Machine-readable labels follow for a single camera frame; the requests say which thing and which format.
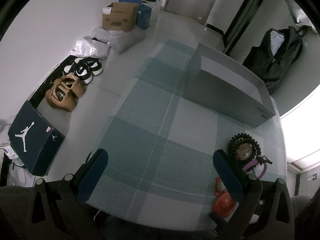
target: sticker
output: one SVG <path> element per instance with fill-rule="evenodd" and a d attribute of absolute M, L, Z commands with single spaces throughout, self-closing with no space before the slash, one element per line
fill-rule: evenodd
<path fill-rule="evenodd" d="M 11 146 L 5 146 L 3 148 L 5 149 L 5 151 L 4 151 L 5 155 L 7 155 L 10 160 L 18 158 L 18 155 L 12 149 Z"/>
<path fill-rule="evenodd" d="M 111 13 L 111 7 L 104 7 L 103 9 L 102 9 L 102 13 L 103 14 L 110 14 Z"/>

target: gray box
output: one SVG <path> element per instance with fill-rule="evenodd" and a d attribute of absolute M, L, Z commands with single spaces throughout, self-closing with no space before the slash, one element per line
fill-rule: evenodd
<path fill-rule="evenodd" d="M 188 65 L 183 97 L 253 128 L 276 115 L 260 78 L 201 43 Z"/>

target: plaid tablecloth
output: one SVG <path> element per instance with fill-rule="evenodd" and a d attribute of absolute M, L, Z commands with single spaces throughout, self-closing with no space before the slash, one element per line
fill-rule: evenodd
<path fill-rule="evenodd" d="M 160 43 L 132 79 L 111 117 L 100 148 L 109 164 L 88 204 L 134 223 L 175 230 L 215 228 L 215 150 L 248 133 L 271 161 L 264 180 L 286 179 L 284 139 L 276 116 L 253 129 L 182 98 L 194 49 Z"/>

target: shoe box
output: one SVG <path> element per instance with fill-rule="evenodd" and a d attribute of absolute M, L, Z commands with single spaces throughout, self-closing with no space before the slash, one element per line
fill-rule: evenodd
<path fill-rule="evenodd" d="M 102 11 L 102 28 L 130 32 L 137 22 L 138 4 L 113 2 Z"/>
<path fill-rule="evenodd" d="M 27 170 L 44 176 L 65 136 L 26 101 L 9 131 L 10 146 Z"/>

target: sneaker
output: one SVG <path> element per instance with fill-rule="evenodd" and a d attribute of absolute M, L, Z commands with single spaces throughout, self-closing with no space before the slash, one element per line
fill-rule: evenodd
<path fill-rule="evenodd" d="M 71 67 L 71 70 L 74 69 L 74 74 L 84 85 L 89 84 L 93 79 L 90 68 L 81 60 L 81 58 L 75 59 L 75 63 L 76 64 Z"/>
<path fill-rule="evenodd" d="M 77 59 L 77 57 L 70 55 L 64 61 L 62 61 L 60 63 L 60 65 L 63 65 L 62 73 L 63 73 L 64 76 L 68 75 L 69 73 L 73 73 L 74 72 L 73 66 L 75 64 L 75 60 L 76 59 Z"/>
<path fill-rule="evenodd" d="M 102 64 L 100 59 L 94 57 L 86 57 L 81 59 L 89 68 L 92 75 L 97 76 L 103 72 Z"/>

